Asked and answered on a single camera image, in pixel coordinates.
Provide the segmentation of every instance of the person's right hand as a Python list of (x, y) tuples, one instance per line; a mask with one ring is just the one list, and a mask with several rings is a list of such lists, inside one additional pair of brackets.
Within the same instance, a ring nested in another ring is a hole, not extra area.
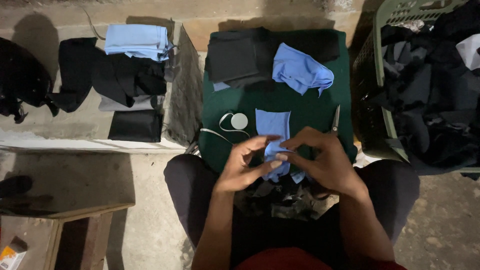
[(290, 151), (308, 145), (320, 151), (315, 160), (307, 160), (295, 152), (277, 154), (278, 160), (288, 160), (328, 189), (354, 196), (365, 184), (350, 163), (340, 140), (334, 134), (325, 134), (311, 127), (303, 128), (298, 134), (280, 144)]

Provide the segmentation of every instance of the concrete floor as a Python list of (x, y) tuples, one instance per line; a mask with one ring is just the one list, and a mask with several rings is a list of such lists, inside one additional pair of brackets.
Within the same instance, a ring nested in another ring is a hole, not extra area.
[[(31, 195), (55, 197), (52, 210), (136, 202), (112, 221), (110, 270), (189, 269), (193, 255), (164, 181), (170, 154), (3, 153), (1, 179), (31, 175)], [(480, 269), (480, 182), (457, 173), (421, 178), (421, 198), (398, 240), (409, 270)]]

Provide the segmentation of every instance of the plastic laundry basket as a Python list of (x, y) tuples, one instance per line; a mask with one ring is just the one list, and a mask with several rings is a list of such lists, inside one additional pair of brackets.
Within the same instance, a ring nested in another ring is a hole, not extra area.
[[(391, 112), (364, 101), (368, 96), (381, 92), (384, 85), (381, 28), (414, 20), (435, 21), (441, 14), (453, 11), (466, 1), (385, 0), (375, 13), (373, 30), (352, 68), (352, 89), (355, 90), (352, 92), (352, 117), (354, 123), (357, 123), (357, 135), (365, 154), (382, 159), (408, 161), (404, 150), (391, 148), (385, 142), (387, 138), (397, 138)], [(458, 172), (480, 172), (480, 168), (466, 167)]]

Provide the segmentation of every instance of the green table cover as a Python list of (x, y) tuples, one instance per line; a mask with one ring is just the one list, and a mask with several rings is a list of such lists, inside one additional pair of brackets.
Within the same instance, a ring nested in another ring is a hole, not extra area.
[[(241, 112), (248, 118), (248, 126), (244, 129), (250, 136), (257, 135), (255, 126), (255, 109), (272, 112), (291, 111), (290, 115), (290, 137), (294, 137), (303, 127), (311, 126), (322, 132), (331, 129), (333, 117), (338, 104), (340, 104), (340, 119), (338, 124), (338, 137), (342, 142), (350, 161), (353, 163), (357, 155), (357, 148), (353, 145), (353, 128), (350, 116), (350, 68), (348, 51), (345, 46), (345, 32), (331, 29), (298, 30), (315, 35), (320, 31), (333, 31), (338, 34), (340, 57), (334, 61), (323, 63), (329, 68), (335, 78), (333, 85), (325, 89), (318, 97), (318, 89), (310, 88), (301, 96), (300, 93), (290, 88), (285, 83), (274, 83), (274, 90), (268, 91), (262, 88), (244, 90), (241, 88), (227, 88), (215, 92), (213, 83), (208, 79), (208, 73), (204, 73), (204, 106), (202, 112), (203, 127), (213, 130), (232, 143), (239, 143), (248, 139), (242, 132), (225, 132), (220, 129), (218, 122), (220, 118), (228, 113)], [(291, 35), (296, 31), (282, 32), (282, 35)], [(222, 122), (224, 129), (234, 129), (230, 124), (230, 117)], [(209, 133), (201, 132), (199, 136), (199, 148), (202, 158), (216, 172), (221, 172), (232, 144), (223, 138)], [(308, 159), (313, 159), (309, 147), (301, 147), (299, 153)], [(297, 171), (295, 166), (290, 171)]]

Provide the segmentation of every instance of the hand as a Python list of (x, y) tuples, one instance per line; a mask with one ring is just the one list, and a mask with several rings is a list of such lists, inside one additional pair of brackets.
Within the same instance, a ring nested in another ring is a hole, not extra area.
[(325, 188), (349, 196), (365, 190), (365, 184), (353, 169), (336, 135), (324, 134), (307, 126), (295, 137), (280, 144), (290, 151), (297, 150), (301, 145), (314, 147), (320, 150), (320, 154), (315, 160), (307, 160), (294, 152), (282, 152), (277, 154), (277, 159), (295, 164)]
[(217, 180), (214, 192), (235, 192), (243, 190), (257, 178), (282, 165), (281, 160), (265, 162), (256, 168), (248, 167), (254, 152), (265, 148), (271, 141), (280, 139), (277, 135), (257, 136), (234, 145), (225, 168)]

